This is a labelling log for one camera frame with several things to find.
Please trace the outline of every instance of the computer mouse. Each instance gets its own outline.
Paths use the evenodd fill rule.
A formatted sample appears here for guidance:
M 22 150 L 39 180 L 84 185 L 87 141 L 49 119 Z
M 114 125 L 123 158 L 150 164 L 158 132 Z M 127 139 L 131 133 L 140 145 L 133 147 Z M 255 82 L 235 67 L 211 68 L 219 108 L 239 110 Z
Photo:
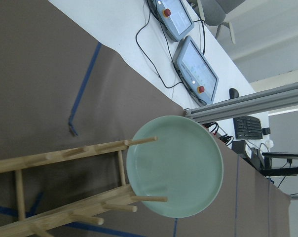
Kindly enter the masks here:
M 229 89 L 229 96 L 230 96 L 230 99 L 238 98 L 239 97 L 239 92 L 235 88 L 230 88 Z

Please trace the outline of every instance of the gray chair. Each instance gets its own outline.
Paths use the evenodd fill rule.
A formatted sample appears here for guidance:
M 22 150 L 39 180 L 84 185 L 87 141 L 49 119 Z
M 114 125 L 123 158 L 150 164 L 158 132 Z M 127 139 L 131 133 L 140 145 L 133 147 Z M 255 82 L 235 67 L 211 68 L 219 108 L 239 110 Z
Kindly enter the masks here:
M 197 15 L 209 26 L 218 26 L 215 38 L 218 38 L 221 26 L 230 29 L 230 36 L 235 43 L 233 27 L 230 22 L 224 22 L 226 14 L 234 10 L 245 0 L 187 0 L 191 3 Z

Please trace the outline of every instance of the display screen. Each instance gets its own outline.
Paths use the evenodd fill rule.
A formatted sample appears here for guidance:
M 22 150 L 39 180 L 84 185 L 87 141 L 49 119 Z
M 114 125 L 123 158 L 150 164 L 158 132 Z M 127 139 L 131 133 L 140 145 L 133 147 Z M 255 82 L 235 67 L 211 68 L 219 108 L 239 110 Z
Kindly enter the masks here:
M 204 93 L 206 93 L 209 98 L 212 98 L 216 85 L 216 77 L 208 67 L 207 63 L 203 60 L 197 49 L 194 47 L 192 42 L 189 42 L 182 62 L 182 65 L 192 77 L 192 84 L 204 86 Z
M 170 9 L 171 15 L 169 17 L 179 35 L 182 34 L 192 23 L 183 9 L 180 0 L 162 0 L 160 2 L 163 4 L 165 9 Z

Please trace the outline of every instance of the round plate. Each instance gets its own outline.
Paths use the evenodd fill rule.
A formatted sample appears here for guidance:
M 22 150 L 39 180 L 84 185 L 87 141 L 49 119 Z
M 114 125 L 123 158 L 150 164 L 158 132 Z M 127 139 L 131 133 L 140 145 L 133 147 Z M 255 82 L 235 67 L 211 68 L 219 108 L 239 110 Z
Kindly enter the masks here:
M 146 123 L 133 140 L 157 136 L 156 142 L 131 146 L 127 175 L 136 195 L 165 196 L 144 201 L 168 217 L 194 215 L 216 197 L 223 181 L 223 159 L 212 135 L 198 123 L 164 116 Z

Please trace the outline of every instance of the keyboard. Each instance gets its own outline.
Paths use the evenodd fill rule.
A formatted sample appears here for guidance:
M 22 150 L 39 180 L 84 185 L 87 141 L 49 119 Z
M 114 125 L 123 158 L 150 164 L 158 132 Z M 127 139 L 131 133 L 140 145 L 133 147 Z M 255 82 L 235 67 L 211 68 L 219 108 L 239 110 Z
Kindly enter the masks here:
M 236 139 L 262 139 L 262 127 L 258 118 L 242 116 L 233 118 Z

